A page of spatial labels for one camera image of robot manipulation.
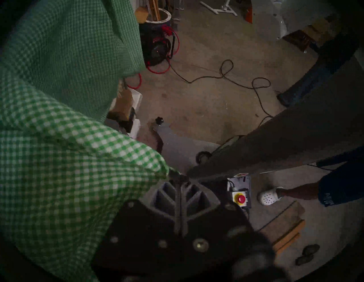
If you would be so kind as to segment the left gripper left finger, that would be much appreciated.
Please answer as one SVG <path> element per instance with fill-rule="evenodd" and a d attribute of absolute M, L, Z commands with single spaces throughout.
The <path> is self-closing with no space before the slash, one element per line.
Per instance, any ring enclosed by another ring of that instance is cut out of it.
<path fill-rule="evenodd" d="M 94 271 L 183 271 L 181 184 L 170 172 L 117 212 L 94 255 Z"/>

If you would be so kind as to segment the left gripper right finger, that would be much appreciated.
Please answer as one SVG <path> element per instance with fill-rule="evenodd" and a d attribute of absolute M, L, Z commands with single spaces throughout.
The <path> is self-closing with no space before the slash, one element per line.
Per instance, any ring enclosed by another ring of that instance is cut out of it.
<path fill-rule="evenodd" d="M 233 202 L 234 188 L 181 177 L 181 269 L 265 268 L 265 237 Z"/>

